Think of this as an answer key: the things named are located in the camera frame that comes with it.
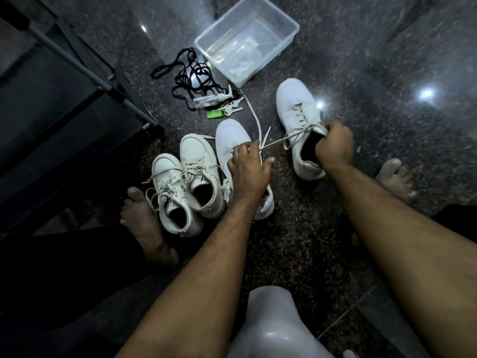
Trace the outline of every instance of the dark speckled floor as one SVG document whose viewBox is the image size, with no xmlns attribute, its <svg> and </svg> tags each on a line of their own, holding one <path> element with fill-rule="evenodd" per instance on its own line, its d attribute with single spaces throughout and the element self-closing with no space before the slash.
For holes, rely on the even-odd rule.
<svg viewBox="0 0 477 358">
<path fill-rule="evenodd" d="M 153 82 L 149 74 L 162 59 L 170 61 L 191 46 L 197 30 L 238 0 L 52 1 L 124 69 L 164 121 L 164 136 L 143 149 L 138 173 L 128 183 L 147 178 L 158 153 L 177 154 L 184 134 L 214 134 L 220 120 L 188 111 L 171 97 L 171 78 Z M 286 78 L 299 78 L 324 101 L 326 118 L 340 119 L 354 132 L 356 167 L 372 176 L 383 162 L 398 157 L 415 169 L 417 210 L 431 215 L 475 196 L 476 0 L 271 1 L 301 29 L 293 44 L 243 87 L 262 128 L 271 126 L 269 141 L 284 133 L 275 109 L 277 87 Z M 421 99 L 424 89 L 432 96 Z M 246 107 L 233 118 L 258 137 Z M 332 182 L 299 180 L 290 154 L 280 146 L 264 154 L 277 158 L 276 209 L 253 226 L 239 312 L 250 290 L 279 285 L 291 291 L 305 325 L 337 356 L 353 349 L 367 358 L 426 357 L 366 252 L 351 246 L 352 228 Z M 157 282 L 148 279 L 91 313 L 104 334 L 116 341 L 127 338 L 158 294 Z M 138 291 L 147 302 L 131 318 L 118 302 Z M 119 313 L 129 315 L 120 319 Z M 402 328 L 387 329 L 390 325 Z"/>
</svg>

